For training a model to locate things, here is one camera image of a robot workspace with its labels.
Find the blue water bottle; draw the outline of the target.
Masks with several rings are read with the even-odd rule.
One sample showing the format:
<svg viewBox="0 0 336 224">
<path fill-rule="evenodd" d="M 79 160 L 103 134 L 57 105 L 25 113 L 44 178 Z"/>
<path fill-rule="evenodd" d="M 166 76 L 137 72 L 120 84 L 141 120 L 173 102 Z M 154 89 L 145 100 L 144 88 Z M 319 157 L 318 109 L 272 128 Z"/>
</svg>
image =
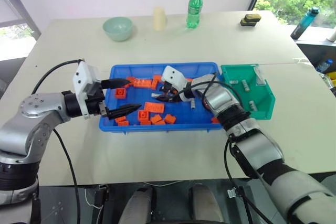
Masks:
<svg viewBox="0 0 336 224">
<path fill-rule="evenodd" d="M 302 20 L 299 22 L 299 24 L 296 26 L 294 31 L 291 33 L 290 37 L 294 40 L 297 40 L 300 38 L 300 36 L 305 32 L 305 30 L 311 25 L 311 23 L 314 21 L 316 16 L 319 14 L 320 10 L 318 7 L 312 7 L 310 8 L 302 18 Z"/>
</svg>

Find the pale green bowl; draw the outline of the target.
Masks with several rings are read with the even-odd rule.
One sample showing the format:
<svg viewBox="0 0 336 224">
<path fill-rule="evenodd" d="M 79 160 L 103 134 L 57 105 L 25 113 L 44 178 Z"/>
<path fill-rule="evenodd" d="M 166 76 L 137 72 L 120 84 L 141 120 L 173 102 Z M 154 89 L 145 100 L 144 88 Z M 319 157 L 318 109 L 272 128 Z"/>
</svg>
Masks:
<svg viewBox="0 0 336 224">
<path fill-rule="evenodd" d="M 102 25 L 105 34 L 113 41 L 122 42 L 128 40 L 133 32 L 133 22 L 126 17 L 113 17 Z"/>
</svg>

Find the cream plastic cup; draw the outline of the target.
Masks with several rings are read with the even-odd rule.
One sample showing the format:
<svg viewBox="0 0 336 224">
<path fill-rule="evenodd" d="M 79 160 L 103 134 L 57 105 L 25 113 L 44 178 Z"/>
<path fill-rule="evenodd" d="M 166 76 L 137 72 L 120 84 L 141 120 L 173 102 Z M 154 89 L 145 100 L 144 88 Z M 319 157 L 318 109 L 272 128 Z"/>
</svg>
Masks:
<svg viewBox="0 0 336 224">
<path fill-rule="evenodd" d="M 166 28 L 166 15 L 165 9 L 156 6 L 153 11 L 153 28 L 156 31 L 162 31 Z"/>
</svg>

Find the silver metal clip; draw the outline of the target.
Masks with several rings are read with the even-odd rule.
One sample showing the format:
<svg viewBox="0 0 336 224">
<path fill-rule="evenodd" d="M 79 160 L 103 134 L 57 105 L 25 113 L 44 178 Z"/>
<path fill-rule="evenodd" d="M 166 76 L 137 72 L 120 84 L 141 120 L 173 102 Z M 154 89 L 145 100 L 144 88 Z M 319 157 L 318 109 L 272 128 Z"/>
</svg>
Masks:
<svg viewBox="0 0 336 224">
<path fill-rule="evenodd" d="M 239 187 L 232 187 L 227 190 L 227 194 L 229 198 L 242 197 Z"/>
</svg>

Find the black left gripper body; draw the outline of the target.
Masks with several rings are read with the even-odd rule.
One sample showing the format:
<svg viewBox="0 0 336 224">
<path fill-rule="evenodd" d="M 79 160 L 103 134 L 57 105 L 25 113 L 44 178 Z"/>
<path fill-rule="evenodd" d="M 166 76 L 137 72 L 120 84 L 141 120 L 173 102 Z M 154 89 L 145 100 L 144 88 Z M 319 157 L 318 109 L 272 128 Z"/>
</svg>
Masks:
<svg viewBox="0 0 336 224">
<path fill-rule="evenodd" d="M 86 106 L 90 115 L 102 115 L 107 116 L 107 109 L 105 105 L 105 96 L 103 89 L 106 89 L 108 81 L 102 80 L 99 86 L 94 90 L 93 95 L 88 95 L 86 100 Z"/>
</svg>

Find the flat long orange brick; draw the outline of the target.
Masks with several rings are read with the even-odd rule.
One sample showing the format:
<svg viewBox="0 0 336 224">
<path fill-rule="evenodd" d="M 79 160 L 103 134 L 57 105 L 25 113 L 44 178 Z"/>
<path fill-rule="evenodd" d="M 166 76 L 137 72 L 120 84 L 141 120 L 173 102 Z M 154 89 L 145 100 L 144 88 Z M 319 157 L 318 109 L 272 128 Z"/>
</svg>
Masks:
<svg viewBox="0 0 336 224">
<path fill-rule="evenodd" d="M 155 103 L 155 102 L 146 102 L 144 104 L 144 109 L 151 113 L 164 113 L 165 104 Z"/>
</svg>

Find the green bottle yellow cap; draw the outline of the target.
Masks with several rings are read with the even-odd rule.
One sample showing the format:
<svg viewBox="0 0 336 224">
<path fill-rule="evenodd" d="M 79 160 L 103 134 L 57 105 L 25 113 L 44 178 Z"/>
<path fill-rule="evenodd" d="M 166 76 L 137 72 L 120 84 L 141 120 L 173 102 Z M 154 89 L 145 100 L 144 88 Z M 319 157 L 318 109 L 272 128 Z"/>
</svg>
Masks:
<svg viewBox="0 0 336 224">
<path fill-rule="evenodd" d="M 196 28 L 200 22 L 203 0 L 189 0 L 186 25 L 187 28 Z"/>
</svg>

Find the grey rounded shape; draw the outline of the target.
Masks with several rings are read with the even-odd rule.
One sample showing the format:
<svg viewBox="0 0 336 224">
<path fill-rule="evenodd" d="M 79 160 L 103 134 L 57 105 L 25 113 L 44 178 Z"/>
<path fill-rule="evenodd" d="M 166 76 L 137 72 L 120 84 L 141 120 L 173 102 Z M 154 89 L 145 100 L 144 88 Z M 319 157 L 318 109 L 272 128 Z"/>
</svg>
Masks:
<svg viewBox="0 0 336 224">
<path fill-rule="evenodd" d="M 155 190 L 145 185 L 128 200 L 118 224 L 147 224 L 151 221 Z"/>
</svg>

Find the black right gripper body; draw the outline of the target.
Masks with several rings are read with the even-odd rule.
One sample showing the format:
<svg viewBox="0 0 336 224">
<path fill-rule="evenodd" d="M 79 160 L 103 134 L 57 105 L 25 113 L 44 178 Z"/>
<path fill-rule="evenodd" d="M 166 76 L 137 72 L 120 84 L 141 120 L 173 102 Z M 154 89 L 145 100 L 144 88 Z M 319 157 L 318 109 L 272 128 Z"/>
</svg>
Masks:
<svg viewBox="0 0 336 224">
<path fill-rule="evenodd" d="M 185 97 L 184 93 L 179 94 L 179 92 L 181 90 L 183 90 L 186 87 L 186 85 L 187 85 L 186 81 L 183 81 L 181 84 L 179 84 L 177 86 L 174 86 L 174 85 L 170 84 L 169 82 L 164 82 L 164 85 L 163 85 L 163 88 L 162 88 L 163 95 L 168 95 L 168 96 L 171 96 L 171 97 L 179 95 L 181 100 L 183 102 L 186 102 L 187 98 Z"/>
</svg>

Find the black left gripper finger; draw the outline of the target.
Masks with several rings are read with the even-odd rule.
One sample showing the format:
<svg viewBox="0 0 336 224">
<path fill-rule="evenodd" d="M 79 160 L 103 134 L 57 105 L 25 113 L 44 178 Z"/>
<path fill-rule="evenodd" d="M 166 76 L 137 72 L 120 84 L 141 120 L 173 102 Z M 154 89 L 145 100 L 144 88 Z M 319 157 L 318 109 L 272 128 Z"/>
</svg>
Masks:
<svg viewBox="0 0 336 224">
<path fill-rule="evenodd" d="M 102 80 L 100 84 L 101 89 L 116 89 L 123 88 L 125 85 L 130 84 L 131 81 L 123 78 L 114 78 Z"/>
<path fill-rule="evenodd" d="M 106 117 L 109 118 L 109 120 L 114 120 L 116 118 L 120 118 L 123 116 L 127 116 L 130 113 L 138 110 L 141 107 L 141 104 L 125 104 L 120 106 L 117 109 L 114 110 L 106 110 Z"/>
</svg>

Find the clear bottle blue cap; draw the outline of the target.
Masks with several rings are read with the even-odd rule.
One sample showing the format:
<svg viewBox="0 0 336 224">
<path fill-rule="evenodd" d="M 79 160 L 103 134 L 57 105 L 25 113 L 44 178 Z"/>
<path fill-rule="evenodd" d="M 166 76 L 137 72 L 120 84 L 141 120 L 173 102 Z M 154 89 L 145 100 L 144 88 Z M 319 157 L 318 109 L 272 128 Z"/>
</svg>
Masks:
<svg viewBox="0 0 336 224">
<path fill-rule="evenodd" d="M 315 67 L 317 72 L 320 73 L 329 73 L 336 71 L 336 61 L 332 59 L 327 59 L 322 62 L 320 62 L 316 67 Z"/>
</svg>

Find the green plastic bin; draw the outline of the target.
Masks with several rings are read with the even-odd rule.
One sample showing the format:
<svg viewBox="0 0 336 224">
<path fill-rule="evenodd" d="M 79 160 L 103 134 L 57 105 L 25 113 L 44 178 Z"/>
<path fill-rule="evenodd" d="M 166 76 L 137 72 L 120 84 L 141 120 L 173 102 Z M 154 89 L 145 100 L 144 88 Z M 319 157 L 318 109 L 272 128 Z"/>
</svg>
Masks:
<svg viewBox="0 0 336 224">
<path fill-rule="evenodd" d="M 222 65 L 223 80 L 229 84 L 230 80 L 239 80 L 239 84 L 231 85 L 239 94 L 243 107 L 250 112 L 250 116 L 257 120 L 270 120 L 275 105 L 275 96 L 266 80 L 265 86 L 256 85 L 256 74 L 252 65 Z M 242 85 L 242 80 L 245 79 L 249 85 L 250 91 L 246 92 Z M 252 111 L 249 106 L 249 101 L 253 100 L 258 111 Z"/>
</svg>

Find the dark side table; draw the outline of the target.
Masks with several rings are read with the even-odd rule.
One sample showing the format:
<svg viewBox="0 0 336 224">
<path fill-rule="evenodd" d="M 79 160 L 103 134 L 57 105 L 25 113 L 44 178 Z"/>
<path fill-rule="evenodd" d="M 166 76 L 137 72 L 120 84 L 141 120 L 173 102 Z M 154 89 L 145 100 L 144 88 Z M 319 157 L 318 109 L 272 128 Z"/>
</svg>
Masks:
<svg viewBox="0 0 336 224">
<path fill-rule="evenodd" d="M 295 43 L 314 67 L 331 59 L 333 63 L 328 70 L 336 70 L 336 42 L 325 39 L 323 41 L 295 40 Z"/>
</svg>

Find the long orange toy brick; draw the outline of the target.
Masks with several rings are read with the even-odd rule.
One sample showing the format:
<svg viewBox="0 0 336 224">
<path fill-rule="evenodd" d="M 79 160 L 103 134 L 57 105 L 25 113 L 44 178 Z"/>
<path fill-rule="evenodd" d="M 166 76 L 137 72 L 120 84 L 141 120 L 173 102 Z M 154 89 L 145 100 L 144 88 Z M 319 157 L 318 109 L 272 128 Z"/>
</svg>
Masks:
<svg viewBox="0 0 336 224">
<path fill-rule="evenodd" d="M 135 79 L 133 82 L 135 88 L 147 88 L 150 89 L 152 86 L 151 79 Z"/>
</svg>

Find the black and yellow sponge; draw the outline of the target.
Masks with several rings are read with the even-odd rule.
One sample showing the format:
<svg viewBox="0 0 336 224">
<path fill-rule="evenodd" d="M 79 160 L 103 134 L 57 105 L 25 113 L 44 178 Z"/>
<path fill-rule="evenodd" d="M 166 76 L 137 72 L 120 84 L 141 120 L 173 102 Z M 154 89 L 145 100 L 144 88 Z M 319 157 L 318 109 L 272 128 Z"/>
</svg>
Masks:
<svg viewBox="0 0 336 224">
<path fill-rule="evenodd" d="M 240 24 L 242 26 L 254 27 L 261 20 L 261 15 L 259 14 L 246 14 L 244 18 L 241 19 Z"/>
</svg>

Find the blue plastic bin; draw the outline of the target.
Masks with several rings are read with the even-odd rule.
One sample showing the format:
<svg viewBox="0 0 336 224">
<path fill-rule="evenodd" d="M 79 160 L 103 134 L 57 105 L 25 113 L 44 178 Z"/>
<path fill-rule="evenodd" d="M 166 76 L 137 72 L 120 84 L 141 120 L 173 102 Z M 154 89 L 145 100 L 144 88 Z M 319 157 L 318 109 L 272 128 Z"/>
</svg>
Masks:
<svg viewBox="0 0 336 224">
<path fill-rule="evenodd" d="M 168 64 L 133 64 L 133 65 L 115 65 L 111 68 L 110 78 L 135 77 L 137 79 L 152 80 L 155 75 L 161 75 Z M 105 94 L 105 104 L 110 110 L 114 110 L 124 104 L 141 104 L 141 107 L 127 115 L 128 126 L 118 126 L 115 120 L 101 117 L 99 121 L 100 130 L 105 132 L 146 132 L 146 131 L 187 131 L 187 130 L 212 130 L 219 129 L 220 125 L 212 123 L 213 115 L 206 110 L 200 98 L 195 99 L 195 108 L 191 108 L 189 102 L 164 103 L 164 111 L 161 117 L 167 114 L 176 117 L 173 124 L 165 125 L 141 125 L 138 120 L 138 112 L 144 109 L 146 102 L 160 103 L 160 101 L 151 97 L 153 93 L 160 93 L 159 90 L 150 88 L 128 87 L 126 97 L 117 99 L 115 90 L 108 89 Z"/>
</svg>

